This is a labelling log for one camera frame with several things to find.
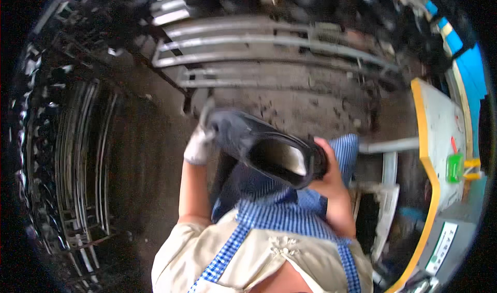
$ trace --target apron strap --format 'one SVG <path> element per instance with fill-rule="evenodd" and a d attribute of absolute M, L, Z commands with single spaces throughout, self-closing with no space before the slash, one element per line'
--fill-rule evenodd
<path fill-rule="evenodd" d="M 242 242 L 247 237 L 249 231 L 250 227 L 241 224 L 235 228 L 228 241 L 224 244 L 207 268 L 202 272 L 202 275 L 200 275 L 197 281 L 195 281 L 195 283 L 191 286 L 188 293 L 195 292 L 197 283 L 200 279 L 217 283 L 223 272 L 226 270 L 229 262 L 242 245 Z"/>
<path fill-rule="evenodd" d="M 338 253 L 342 262 L 345 277 L 347 277 L 347 287 L 349 293 L 360 293 L 361 283 L 359 282 L 359 275 L 355 267 L 355 261 L 352 253 L 346 244 L 338 245 Z"/>

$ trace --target blue panel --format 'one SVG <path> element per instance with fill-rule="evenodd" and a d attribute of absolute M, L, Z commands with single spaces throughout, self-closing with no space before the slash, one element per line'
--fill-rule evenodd
<path fill-rule="evenodd" d="M 450 50 L 452 51 L 452 54 L 456 53 L 463 47 L 463 42 L 461 41 L 461 38 L 459 38 L 459 35 L 456 34 L 456 31 L 452 30 L 452 32 L 445 37 L 445 40 L 447 41 L 447 44 L 449 45 Z"/>
<path fill-rule="evenodd" d="M 473 49 L 467 50 L 456 59 L 457 66 L 461 72 L 466 96 L 468 97 L 469 110 L 471 113 L 471 127 L 473 128 L 473 157 L 478 158 L 478 122 L 480 121 L 480 100 L 485 98 L 487 87 L 483 73 L 480 48 L 475 45 Z"/>
<path fill-rule="evenodd" d="M 442 29 L 447 23 L 449 23 L 449 21 L 445 17 L 443 17 L 438 22 L 438 26 L 440 27 L 440 29 Z"/>
<path fill-rule="evenodd" d="M 438 8 L 430 0 L 428 0 L 428 3 L 426 3 L 425 7 L 428 10 L 428 12 L 432 14 L 432 16 L 436 15 L 438 12 Z"/>

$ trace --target yellow table edge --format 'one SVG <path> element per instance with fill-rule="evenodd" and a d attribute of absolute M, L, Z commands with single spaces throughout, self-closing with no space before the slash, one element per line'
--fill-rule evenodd
<path fill-rule="evenodd" d="M 433 168 L 432 161 L 428 157 L 428 124 L 426 120 L 425 105 L 423 103 L 423 96 L 421 94 L 421 85 L 419 79 L 416 78 L 411 81 L 411 90 L 414 97 L 414 106 L 416 109 L 416 117 L 418 119 L 418 133 L 419 133 L 419 160 L 423 164 L 423 167 L 428 174 L 428 178 L 432 184 L 432 201 L 430 202 L 430 208 L 428 210 L 428 215 L 426 216 L 425 227 L 419 238 L 418 245 L 414 250 L 414 254 L 409 261 L 404 273 L 401 277 L 386 291 L 387 293 L 393 293 L 402 288 L 402 286 L 409 279 L 417 266 L 419 257 L 426 246 L 426 241 L 432 230 L 433 221 L 435 220 L 435 215 L 438 208 L 438 201 L 440 200 L 440 183 L 438 182 L 438 177 L 436 175 L 435 169 Z"/>

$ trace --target hand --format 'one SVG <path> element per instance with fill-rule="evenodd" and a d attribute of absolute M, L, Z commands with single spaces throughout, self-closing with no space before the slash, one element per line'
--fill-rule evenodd
<path fill-rule="evenodd" d="M 183 158 L 192 165 L 205 165 L 207 159 L 212 154 L 214 145 L 214 138 L 216 132 L 213 129 L 207 129 L 207 116 L 214 109 L 214 100 L 208 99 L 205 103 L 202 112 L 200 113 L 200 120 L 197 127 L 190 137 L 190 141 L 186 146 Z"/>
<path fill-rule="evenodd" d="M 335 158 L 335 151 L 328 144 L 328 141 L 319 137 L 314 137 L 314 142 L 318 144 L 326 153 L 328 158 L 327 172 L 321 181 L 313 181 L 309 184 L 311 190 L 317 191 L 321 196 L 328 199 L 335 196 L 348 194 L 348 190 L 343 184 L 339 163 Z"/>

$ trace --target beige shirt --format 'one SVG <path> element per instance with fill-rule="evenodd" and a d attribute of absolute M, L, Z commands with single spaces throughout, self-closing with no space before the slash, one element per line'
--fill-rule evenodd
<path fill-rule="evenodd" d="M 152 267 L 154 293 L 188 292 L 238 223 L 236 210 L 216 225 L 177 224 L 156 254 Z M 362 292 L 373 291 L 372 267 L 357 242 L 349 245 Z M 268 229 L 252 229 L 218 283 L 200 280 L 197 293 L 248 292 L 288 261 L 313 293 L 347 292 L 347 279 L 337 246 L 329 240 Z"/>

